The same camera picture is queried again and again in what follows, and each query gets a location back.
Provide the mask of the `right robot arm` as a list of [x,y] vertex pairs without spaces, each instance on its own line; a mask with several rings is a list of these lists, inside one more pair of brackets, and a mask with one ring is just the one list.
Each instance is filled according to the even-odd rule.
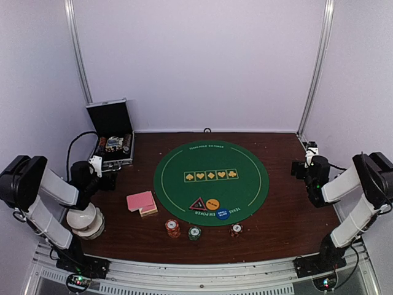
[[299,276],[345,266],[347,249],[378,216],[392,211],[392,161],[382,152],[356,154],[348,168],[339,168],[339,174],[331,178],[333,168],[314,141],[305,143],[304,161],[292,162],[292,176],[304,181],[308,198],[316,208],[354,202],[340,224],[322,239],[317,254],[294,260]]

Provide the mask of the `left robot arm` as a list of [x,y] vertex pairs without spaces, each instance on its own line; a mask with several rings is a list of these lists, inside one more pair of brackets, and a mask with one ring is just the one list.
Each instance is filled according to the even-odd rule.
[[[102,211],[91,202],[96,192],[113,186],[101,166],[102,158],[96,155],[78,161],[71,167],[71,181],[66,182],[47,167],[46,157],[18,155],[1,173],[1,200],[46,238],[75,273],[93,265],[84,255],[81,239],[98,237],[105,226]],[[68,227],[53,216],[41,194],[68,209]]]

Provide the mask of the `blue small blind button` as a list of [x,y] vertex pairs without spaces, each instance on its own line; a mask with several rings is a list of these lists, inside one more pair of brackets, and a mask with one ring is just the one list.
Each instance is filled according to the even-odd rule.
[[219,220],[227,220],[230,217],[230,211],[226,208],[220,208],[216,211],[216,217]]

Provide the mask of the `orange big blind button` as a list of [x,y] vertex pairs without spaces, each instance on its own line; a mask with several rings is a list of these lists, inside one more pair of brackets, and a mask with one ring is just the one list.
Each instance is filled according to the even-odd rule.
[[217,199],[209,199],[206,201],[206,208],[211,211],[216,211],[220,207],[220,202]]

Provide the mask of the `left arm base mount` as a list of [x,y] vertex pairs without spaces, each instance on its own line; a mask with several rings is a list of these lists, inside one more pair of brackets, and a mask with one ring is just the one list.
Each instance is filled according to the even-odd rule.
[[109,271],[110,261],[102,258],[87,256],[84,265],[78,265],[67,259],[58,259],[56,267],[84,277],[105,279]]

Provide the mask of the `red 5 chip stack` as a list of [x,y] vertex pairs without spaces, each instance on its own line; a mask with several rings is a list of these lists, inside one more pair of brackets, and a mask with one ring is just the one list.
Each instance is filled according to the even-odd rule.
[[169,219],[165,222],[167,234],[171,238],[178,238],[181,235],[179,223],[175,219]]

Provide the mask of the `red black triangular dealer button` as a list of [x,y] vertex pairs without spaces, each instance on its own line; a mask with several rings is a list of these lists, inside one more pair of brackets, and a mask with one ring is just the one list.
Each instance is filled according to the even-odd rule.
[[204,204],[204,201],[201,197],[199,197],[197,200],[195,200],[189,207],[190,210],[195,210],[195,211],[207,211],[208,209],[206,208],[206,205]]

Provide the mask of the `orange black 100 chip stack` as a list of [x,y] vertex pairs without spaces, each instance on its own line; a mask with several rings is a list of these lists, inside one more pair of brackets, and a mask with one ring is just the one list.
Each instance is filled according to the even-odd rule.
[[230,227],[230,235],[232,237],[239,237],[243,233],[243,225],[240,223],[232,224]]

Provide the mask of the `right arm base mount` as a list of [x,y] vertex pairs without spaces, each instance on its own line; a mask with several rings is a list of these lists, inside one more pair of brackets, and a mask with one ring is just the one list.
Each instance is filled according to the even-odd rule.
[[298,278],[331,272],[347,265],[344,258],[339,258],[337,261],[329,262],[323,261],[319,254],[306,257],[298,256],[293,260],[293,263]]

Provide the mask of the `green 20 chip stack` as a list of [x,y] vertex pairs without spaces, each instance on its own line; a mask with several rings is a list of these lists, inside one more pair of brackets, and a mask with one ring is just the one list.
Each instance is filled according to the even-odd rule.
[[197,241],[201,237],[201,229],[197,226],[192,226],[188,230],[188,238],[191,241]]

